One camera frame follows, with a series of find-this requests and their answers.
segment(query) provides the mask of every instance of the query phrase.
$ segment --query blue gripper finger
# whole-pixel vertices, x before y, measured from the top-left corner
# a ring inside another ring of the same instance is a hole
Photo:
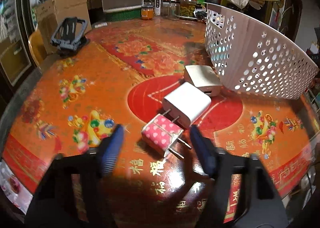
[[[201,135],[196,125],[190,128],[190,139],[200,161],[203,171],[212,177],[217,170],[215,146],[211,140]]]
[[[124,140],[124,127],[116,126],[110,137],[104,138],[99,146],[98,161],[102,175],[111,173],[116,166],[118,155]]]

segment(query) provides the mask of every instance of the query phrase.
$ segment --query white phone charger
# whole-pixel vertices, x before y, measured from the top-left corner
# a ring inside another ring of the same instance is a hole
[[[185,82],[166,95],[162,106],[184,128],[189,128],[209,107],[211,99],[192,84]]]
[[[187,65],[183,77],[209,96],[217,96],[221,91],[222,83],[210,66]]]

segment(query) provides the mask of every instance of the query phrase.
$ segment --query glass jar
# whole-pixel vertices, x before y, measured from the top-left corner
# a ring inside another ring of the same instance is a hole
[[[152,5],[155,7],[155,0],[143,0],[143,5]]]
[[[153,6],[145,5],[141,8],[141,18],[143,20],[151,20],[153,18]]]
[[[169,3],[169,20],[178,20],[180,16],[180,4],[177,2],[170,2]]]
[[[162,3],[162,16],[167,17],[169,15],[169,2],[164,1]]]
[[[155,15],[162,16],[163,0],[155,0]]]
[[[194,18],[197,0],[180,0],[180,16]]]

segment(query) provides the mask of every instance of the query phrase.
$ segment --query round table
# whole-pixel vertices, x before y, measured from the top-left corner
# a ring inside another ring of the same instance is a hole
[[[141,139],[142,127],[161,111],[162,98],[177,88],[188,64],[212,65],[204,49],[205,25],[190,21],[131,20],[87,34],[78,55],[56,61],[24,102],[5,144],[3,159],[34,193],[57,153],[84,153],[125,126],[112,177],[103,178],[120,228],[193,227],[212,180],[195,151],[176,149],[159,158]],[[284,197],[308,168],[310,139],[319,124],[305,96],[275,100],[222,89],[196,121],[203,135],[231,154],[257,154]],[[188,141],[188,130],[183,138]],[[234,216],[240,175],[233,175],[226,221]],[[85,219],[78,198],[80,217]]]

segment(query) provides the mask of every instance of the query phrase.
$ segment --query orange jar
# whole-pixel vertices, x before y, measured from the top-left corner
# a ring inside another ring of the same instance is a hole
[[[151,20],[153,18],[153,6],[145,5],[141,8],[141,18],[143,20]]]

